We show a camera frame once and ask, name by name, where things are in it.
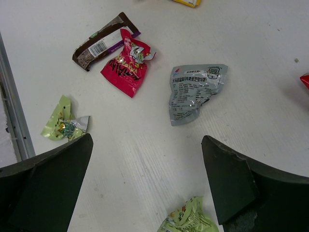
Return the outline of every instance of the snack wrapper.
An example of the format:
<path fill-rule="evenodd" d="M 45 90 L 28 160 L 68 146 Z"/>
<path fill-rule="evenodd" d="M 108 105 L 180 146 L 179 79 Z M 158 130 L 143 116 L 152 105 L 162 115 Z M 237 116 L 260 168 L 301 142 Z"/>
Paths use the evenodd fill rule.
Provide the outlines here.
<path fill-rule="evenodd" d="M 217 225 L 203 213 L 203 197 L 193 197 L 185 206 L 165 219 L 157 232 L 219 232 Z"/>
<path fill-rule="evenodd" d="M 223 64 L 182 65 L 170 76 L 172 94 L 169 116 L 172 126 L 194 121 L 201 106 L 218 94 L 225 83 L 228 67 Z"/>
<path fill-rule="evenodd" d="M 303 75 L 300 80 L 305 84 L 307 88 L 309 88 L 309 73 Z"/>
<path fill-rule="evenodd" d="M 122 12 L 79 46 L 72 59 L 84 70 L 89 71 L 92 64 L 102 60 L 124 45 L 120 35 L 121 28 L 129 30 L 133 38 L 140 35 L 136 26 Z"/>
<path fill-rule="evenodd" d="M 88 121 L 89 116 L 75 119 L 71 113 L 71 100 L 62 95 L 41 135 L 54 141 L 60 140 L 63 137 L 71 141 L 86 134 Z"/>
<path fill-rule="evenodd" d="M 200 0 L 173 0 L 173 1 L 182 3 L 182 4 L 190 6 L 190 7 L 196 7 L 201 2 Z"/>
<path fill-rule="evenodd" d="M 130 97 L 134 97 L 142 85 L 147 64 L 156 54 L 147 44 L 132 38 L 126 29 L 120 29 L 124 41 L 124 49 L 117 57 L 111 59 L 101 71 L 101 74 L 114 86 Z"/>

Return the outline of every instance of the red object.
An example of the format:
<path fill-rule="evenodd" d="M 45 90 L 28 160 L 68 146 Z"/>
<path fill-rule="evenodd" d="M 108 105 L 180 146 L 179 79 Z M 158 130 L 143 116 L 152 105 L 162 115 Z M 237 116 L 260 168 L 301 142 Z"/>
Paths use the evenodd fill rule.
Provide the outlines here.
<path fill-rule="evenodd" d="M 155 52 L 151 52 L 150 46 L 132 38 L 126 29 L 120 30 L 125 43 L 123 51 L 119 56 L 111 59 L 102 69 L 101 74 L 114 86 L 130 97 L 142 85 L 147 64 L 144 60 L 152 60 Z"/>
<path fill-rule="evenodd" d="M 309 73 L 303 75 L 300 80 L 305 84 L 307 88 L 309 88 Z"/>

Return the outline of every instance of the white surface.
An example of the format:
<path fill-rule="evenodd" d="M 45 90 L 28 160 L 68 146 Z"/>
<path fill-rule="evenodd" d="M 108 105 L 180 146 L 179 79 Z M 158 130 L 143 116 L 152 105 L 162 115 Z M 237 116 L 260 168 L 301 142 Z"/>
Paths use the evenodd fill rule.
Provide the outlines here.
<path fill-rule="evenodd" d="M 17 163 L 11 134 L 6 131 L 7 116 L 0 89 L 0 168 Z"/>
<path fill-rule="evenodd" d="M 99 73 L 120 50 L 90 72 L 71 60 L 121 11 L 158 50 L 134 99 Z M 299 81 L 309 70 L 308 0 L 203 0 L 196 9 L 167 0 L 2 0 L 0 30 L 37 154 L 60 144 L 40 132 L 62 94 L 77 116 L 92 116 L 94 150 L 70 232 L 156 231 L 194 195 L 206 196 L 214 218 L 206 134 L 309 176 L 309 94 Z M 190 63 L 224 63 L 228 82 L 198 120 L 173 128 L 169 73 Z"/>

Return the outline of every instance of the crumpled wrapper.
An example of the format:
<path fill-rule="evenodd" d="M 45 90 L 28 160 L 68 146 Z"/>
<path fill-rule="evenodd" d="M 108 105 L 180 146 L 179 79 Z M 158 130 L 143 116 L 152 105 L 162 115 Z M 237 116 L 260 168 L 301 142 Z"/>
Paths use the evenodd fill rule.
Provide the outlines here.
<path fill-rule="evenodd" d="M 50 140 L 67 137 L 69 141 L 86 134 L 89 116 L 75 119 L 71 113 L 71 100 L 62 95 L 41 135 Z"/>
<path fill-rule="evenodd" d="M 203 197 L 193 197 L 172 212 L 157 232 L 219 232 L 217 225 L 203 213 Z"/>

